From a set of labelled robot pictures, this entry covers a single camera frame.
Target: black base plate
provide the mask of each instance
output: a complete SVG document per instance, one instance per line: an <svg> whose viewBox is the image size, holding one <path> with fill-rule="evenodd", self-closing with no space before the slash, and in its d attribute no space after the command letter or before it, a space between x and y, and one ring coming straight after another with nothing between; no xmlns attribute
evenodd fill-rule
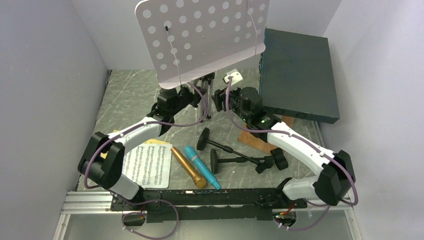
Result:
<svg viewBox="0 0 424 240"><path fill-rule="evenodd" d="M203 189L203 190L145 190L146 200L163 199L177 206L180 220L243 219L272 220L272 209L288 209L292 201L281 200L275 188ZM114 197L112 211L139 211ZM296 209L304 209L303 199L294 201ZM242 205L231 207L225 205ZM161 202L146 205L148 223L175 220L172 207Z"/></svg>

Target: sheet music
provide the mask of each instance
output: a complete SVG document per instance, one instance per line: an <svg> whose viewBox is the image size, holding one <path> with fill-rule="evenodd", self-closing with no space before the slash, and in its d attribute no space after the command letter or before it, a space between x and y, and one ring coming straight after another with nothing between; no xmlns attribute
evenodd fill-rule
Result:
<svg viewBox="0 0 424 240"><path fill-rule="evenodd" d="M172 144L143 143L128 152L122 173L143 188L165 189L170 184Z"/></svg>

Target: wooden stand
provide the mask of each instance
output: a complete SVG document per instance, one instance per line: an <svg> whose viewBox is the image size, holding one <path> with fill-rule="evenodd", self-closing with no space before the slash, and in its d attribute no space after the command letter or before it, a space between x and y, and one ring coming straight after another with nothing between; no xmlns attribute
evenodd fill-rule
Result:
<svg viewBox="0 0 424 240"><path fill-rule="evenodd" d="M290 128L292 128L293 123L295 122L295 118L291 116L282 116L281 120L285 122L285 124L287 124L287 126ZM264 142L261 139L254 137L247 131L241 131L240 135L238 136L238 141L267 154L270 154L271 150L277 148L270 143Z"/></svg>

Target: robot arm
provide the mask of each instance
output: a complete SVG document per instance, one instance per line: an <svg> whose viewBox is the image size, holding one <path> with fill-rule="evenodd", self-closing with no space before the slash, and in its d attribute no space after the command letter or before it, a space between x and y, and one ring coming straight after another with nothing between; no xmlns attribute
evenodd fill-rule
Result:
<svg viewBox="0 0 424 240"><path fill-rule="evenodd" d="M142 121L124 130L108 135L96 132L88 142L81 161L79 162L78 171L85 174L90 159L100 146L106 141L121 135L118 139L110 142L101 150L102 153L107 153L105 158L100 155L96 156L90 167L88 178L100 187L111 190L132 203L143 202L144 189L122 174L124 155L145 141L163 135L171 126L152 123L144 125L128 134L123 133L127 132L126 130L132 129L134 126L139 126L141 123L162 122L173 124L175 122L174 115L189 104L193 107L197 107L199 101L200 95L198 93L192 93L185 86L181 86L178 93L175 88L162 89L157 97L157 103L153 105L151 112Z"/></svg>
<svg viewBox="0 0 424 240"><path fill-rule="evenodd" d="M215 91L212 99L218 111L227 110L226 89ZM228 99L230 109L246 123L247 128L259 130L259 133L253 132L252 135L285 150L308 166L315 174L315 176L302 179L285 179L276 188L283 194L283 199L294 201L319 198L331 206L339 203L351 188L351 184L342 170L324 156L343 166L355 182L355 174L348 153L343 150L334 153L295 132L278 117L264 110L262 97L253 87L232 90L229 92Z"/></svg>

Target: gray marble surface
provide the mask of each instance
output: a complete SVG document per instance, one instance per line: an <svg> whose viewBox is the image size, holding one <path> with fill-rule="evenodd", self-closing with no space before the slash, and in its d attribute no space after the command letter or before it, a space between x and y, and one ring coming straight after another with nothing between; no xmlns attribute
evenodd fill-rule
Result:
<svg viewBox="0 0 424 240"><path fill-rule="evenodd" d="M225 83L222 78L230 69L222 69L216 72L214 90L223 89ZM240 70L244 81L238 87L259 87L259 71L254 69ZM120 70L113 71L109 84L104 94L103 102L98 112L97 123L94 132L105 134L113 130L121 130L139 122L150 112L152 104L156 102L160 87L156 81L154 70ZM176 124L193 123L199 117L198 109L190 105L175 116ZM210 129L210 139L223 145L232 147L235 151L251 157L263 157L266 154L238 142L240 129L235 127L228 119L224 111L217 112L212 104L211 119L191 127L172 127L166 134L158 137L158 140L173 144L174 147L183 152L185 146L196 147L198 137L205 127ZM296 119L293 129L314 143L320 144L320 138L314 123L308 120ZM210 166L210 150L212 146L207 145L198 155L203 162ZM220 158L234 158L234 154L217 149ZM223 163L219 165L219 172L215 175L220 185L225 189L238 188L275 188L285 178L304 178L313 176L312 171L293 156L285 153L289 167L279 171L274 165L261 174L255 171L255 165L245 163ZM78 191L86 190L80 178ZM192 179L173 157L169 179L169 190L196 189Z"/></svg>

